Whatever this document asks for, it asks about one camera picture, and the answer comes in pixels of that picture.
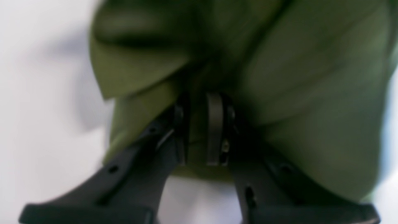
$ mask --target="green cloth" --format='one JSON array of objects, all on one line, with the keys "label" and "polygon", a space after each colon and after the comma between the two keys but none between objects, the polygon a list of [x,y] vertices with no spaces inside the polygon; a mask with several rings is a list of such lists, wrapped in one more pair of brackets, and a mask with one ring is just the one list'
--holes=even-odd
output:
[{"label": "green cloth", "polygon": [[115,98],[104,163],[188,90],[187,167],[174,175],[230,181],[206,167],[204,93],[228,93],[277,150],[349,200],[375,187],[388,80],[396,66],[395,4],[298,0],[108,1],[97,11],[91,59]]}]

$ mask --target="white background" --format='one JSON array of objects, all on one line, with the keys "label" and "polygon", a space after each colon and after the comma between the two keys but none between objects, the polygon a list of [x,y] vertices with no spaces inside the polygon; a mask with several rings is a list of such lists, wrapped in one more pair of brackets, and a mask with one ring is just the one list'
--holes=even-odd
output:
[{"label": "white background", "polygon": [[[25,203],[59,196],[100,166],[112,102],[102,101],[88,58],[95,3],[0,0],[0,224],[16,224]],[[398,161],[394,89],[384,164]],[[383,224],[398,223],[395,170],[383,172],[376,194]],[[159,217],[162,224],[239,224],[241,216],[233,187],[173,178]]]}]

